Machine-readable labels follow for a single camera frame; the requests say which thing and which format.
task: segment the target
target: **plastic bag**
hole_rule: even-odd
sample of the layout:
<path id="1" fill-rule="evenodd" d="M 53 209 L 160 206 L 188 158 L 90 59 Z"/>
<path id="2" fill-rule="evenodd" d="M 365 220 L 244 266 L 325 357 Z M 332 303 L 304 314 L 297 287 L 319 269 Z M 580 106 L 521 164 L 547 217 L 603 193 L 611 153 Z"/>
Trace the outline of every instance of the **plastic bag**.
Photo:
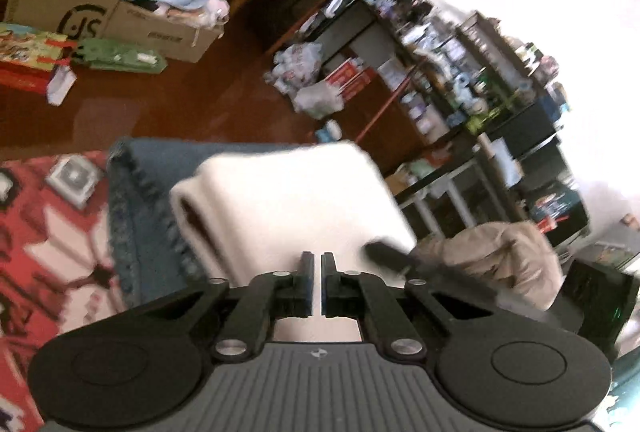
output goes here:
<path id="1" fill-rule="evenodd" d="M 322 44 L 293 44 L 286 50 L 277 52 L 273 57 L 273 63 L 273 71 L 265 75 L 266 82 L 271 85 L 277 83 L 282 94 L 293 96 L 318 79 L 322 63 Z"/>
<path id="2" fill-rule="evenodd" d="M 344 100 L 340 95 L 340 88 L 322 80 L 300 89 L 293 98 L 293 107 L 296 112 L 303 110 L 314 120 L 321 120 L 329 114 L 343 110 Z"/>

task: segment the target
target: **floor mat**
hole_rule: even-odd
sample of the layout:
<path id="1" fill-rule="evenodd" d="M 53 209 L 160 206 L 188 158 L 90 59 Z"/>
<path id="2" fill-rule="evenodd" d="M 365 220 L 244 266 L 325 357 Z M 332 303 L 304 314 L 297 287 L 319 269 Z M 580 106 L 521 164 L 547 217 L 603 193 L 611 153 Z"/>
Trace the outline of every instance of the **floor mat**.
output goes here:
<path id="1" fill-rule="evenodd" d="M 105 164 L 104 152 L 0 164 L 0 431 L 42 425 L 26 384 L 38 348 L 124 309 Z"/>

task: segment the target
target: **black circular pad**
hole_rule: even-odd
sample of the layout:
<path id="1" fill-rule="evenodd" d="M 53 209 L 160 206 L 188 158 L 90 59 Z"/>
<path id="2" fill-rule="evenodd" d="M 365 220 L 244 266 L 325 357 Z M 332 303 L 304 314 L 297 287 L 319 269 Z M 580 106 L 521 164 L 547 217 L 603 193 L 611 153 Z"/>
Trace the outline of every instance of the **black circular pad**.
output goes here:
<path id="1" fill-rule="evenodd" d="M 47 418 L 76 428 L 135 426 L 183 403 L 202 375 L 187 338 L 60 336 L 29 369 L 29 386 Z"/>
<path id="2" fill-rule="evenodd" d="M 454 336 L 436 364 L 463 408 L 500 427 L 558 428 L 583 420 L 609 391 L 609 362 L 591 343 L 536 322 Z"/>

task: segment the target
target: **metal screw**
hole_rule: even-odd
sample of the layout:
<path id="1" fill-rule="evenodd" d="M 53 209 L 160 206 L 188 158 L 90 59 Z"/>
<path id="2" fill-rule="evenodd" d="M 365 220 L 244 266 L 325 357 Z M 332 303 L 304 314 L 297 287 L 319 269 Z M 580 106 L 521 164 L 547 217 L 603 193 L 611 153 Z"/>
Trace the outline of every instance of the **metal screw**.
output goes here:
<path id="1" fill-rule="evenodd" d="M 246 351 L 246 343 L 242 340 L 222 340 L 216 343 L 216 351 L 223 356 L 237 356 Z"/>
<path id="2" fill-rule="evenodd" d="M 420 352 L 422 350 L 422 344 L 412 338 L 400 338 L 399 340 L 391 342 L 391 348 L 398 354 L 409 356 Z"/>

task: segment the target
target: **beige cushion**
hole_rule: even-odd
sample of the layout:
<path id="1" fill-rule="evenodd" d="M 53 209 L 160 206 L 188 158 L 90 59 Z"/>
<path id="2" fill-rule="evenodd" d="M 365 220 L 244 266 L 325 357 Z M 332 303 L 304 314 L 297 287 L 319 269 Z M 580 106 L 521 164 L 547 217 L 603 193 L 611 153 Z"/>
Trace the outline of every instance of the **beige cushion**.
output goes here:
<path id="1" fill-rule="evenodd" d="M 542 310 L 562 287 L 558 256 L 531 221 L 486 222 L 453 238 L 425 239 L 417 253 L 509 287 Z"/>
<path id="2" fill-rule="evenodd" d="M 256 275 L 296 267 L 302 252 L 316 256 L 314 316 L 277 323 L 274 338 L 359 341 L 356 322 L 319 316 L 320 256 L 333 252 L 339 271 L 373 272 L 389 285 L 362 246 L 386 238 L 410 251 L 416 243 L 402 212 L 369 156 L 350 142 L 262 155 L 223 154 L 171 192 L 180 230 L 212 276 L 246 285 Z M 187 222 L 183 201 L 199 213 L 220 261 Z"/>

